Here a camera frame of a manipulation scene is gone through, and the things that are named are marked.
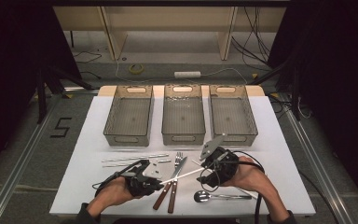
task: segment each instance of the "knife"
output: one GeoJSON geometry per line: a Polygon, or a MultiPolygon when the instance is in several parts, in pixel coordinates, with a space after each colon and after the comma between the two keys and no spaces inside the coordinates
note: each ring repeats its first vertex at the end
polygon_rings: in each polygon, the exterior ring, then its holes
{"type": "MultiPolygon", "coordinates": [[[[182,158],[182,160],[179,162],[178,166],[176,166],[175,171],[173,172],[173,174],[172,174],[170,179],[176,178],[179,175],[180,171],[183,168],[183,165],[186,162],[186,159],[187,159],[187,157],[182,158]]],[[[161,205],[162,201],[165,198],[165,195],[167,195],[168,190],[171,188],[173,182],[174,182],[174,180],[167,183],[167,185],[165,186],[164,190],[161,192],[161,194],[157,198],[155,204],[153,205],[154,210],[158,210],[159,206],[161,205]]],[[[175,187],[172,188],[172,191],[175,192],[174,194],[176,194],[176,188],[177,188],[177,179],[176,179],[175,187]]],[[[171,203],[174,203],[174,197],[172,198],[172,193],[171,193],[170,205],[171,205],[171,203]]]]}

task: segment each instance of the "knife blade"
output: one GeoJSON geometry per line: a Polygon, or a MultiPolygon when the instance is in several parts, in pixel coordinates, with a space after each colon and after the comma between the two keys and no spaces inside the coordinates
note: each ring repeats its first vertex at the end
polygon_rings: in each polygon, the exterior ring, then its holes
{"type": "MultiPolygon", "coordinates": [[[[170,179],[176,178],[176,177],[179,175],[180,171],[181,171],[182,168],[183,168],[183,165],[184,165],[185,162],[186,162],[186,159],[187,159],[187,157],[182,158],[182,160],[179,162],[178,166],[176,166],[176,168],[175,168],[173,174],[171,175],[171,178],[170,178],[170,179]]],[[[164,187],[164,189],[162,190],[161,194],[158,196],[158,198],[157,198],[155,204],[153,205],[153,209],[154,209],[154,210],[158,210],[159,206],[161,205],[162,201],[163,201],[164,198],[165,198],[165,195],[167,195],[168,190],[171,188],[172,183],[173,183],[173,181],[170,181],[170,182],[168,182],[167,185],[164,187]]]]}

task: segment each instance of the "metal spoon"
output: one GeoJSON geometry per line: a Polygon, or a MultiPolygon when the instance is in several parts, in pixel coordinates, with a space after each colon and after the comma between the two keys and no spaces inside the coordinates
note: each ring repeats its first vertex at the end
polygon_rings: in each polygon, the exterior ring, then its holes
{"type": "Polygon", "coordinates": [[[213,195],[208,193],[205,190],[199,190],[194,194],[194,201],[197,203],[208,202],[212,197],[222,198],[222,199],[252,199],[250,195],[226,195],[226,194],[217,194],[213,195]]]}

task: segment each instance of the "white power strip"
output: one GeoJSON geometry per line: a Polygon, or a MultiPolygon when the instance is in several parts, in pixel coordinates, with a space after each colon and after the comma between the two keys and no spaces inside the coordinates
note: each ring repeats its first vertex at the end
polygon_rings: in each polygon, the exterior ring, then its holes
{"type": "Polygon", "coordinates": [[[191,78],[191,77],[201,77],[201,72],[175,72],[176,78],[191,78]]]}

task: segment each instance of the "white tabletop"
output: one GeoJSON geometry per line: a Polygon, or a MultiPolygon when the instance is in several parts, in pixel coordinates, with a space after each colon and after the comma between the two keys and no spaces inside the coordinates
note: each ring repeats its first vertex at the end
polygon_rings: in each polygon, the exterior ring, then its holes
{"type": "MultiPolygon", "coordinates": [[[[88,203],[94,197],[95,189],[91,185],[104,181],[115,171],[124,167],[103,168],[102,160],[127,158],[132,156],[156,155],[168,153],[164,159],[174,161],[177,151],[183,151],[187,162],[181,174],[199,169],[192,162],[199,161],[202,146],[175,147],[162,144],[162,96],[155,97],[149,147],[111,147],[107,143],[103,128],[112,104],[113,97],[94,97],[82,131],[76,143],[72,158],[68,164],[60,188],[57,192],[50,213],[57,216],[74,216],[82,203],[88,203]]],[[[254,113],[258,136],[251,147],[226,147],[249,153],[262,163],[269,179],[278,189],[286,208],[295,215],[309,216],[315,214],[310,197],[298,174],[296,165],[284,140],[282,130],[276,120],[268,97],[249,97],[254,113]]],[[[211,140],[208,96],[203,96],[206,134],[204,142],[211,140]]],[[[173,172],[173,162],[160,163],[163,173],[161,180],[169,179],[173,172]]],[[[156,191],[150,196],[132,200],[120,206],[109,207],[103,215],[114,217],[243,217],[255,213],[255,200],[211,200],[207,203],[196,203],[194,193],[201,189],[196,180],[200,173],[189,175],[179,180],[173,214],[167,212],[169,194],[158,211],[152,208],[159,194],[156,191]]],[[[235,188],[219,188],[213,194],[243,194],[235,188]]],[[[264,202],[260,214],[267,214],[264,202]]]]}

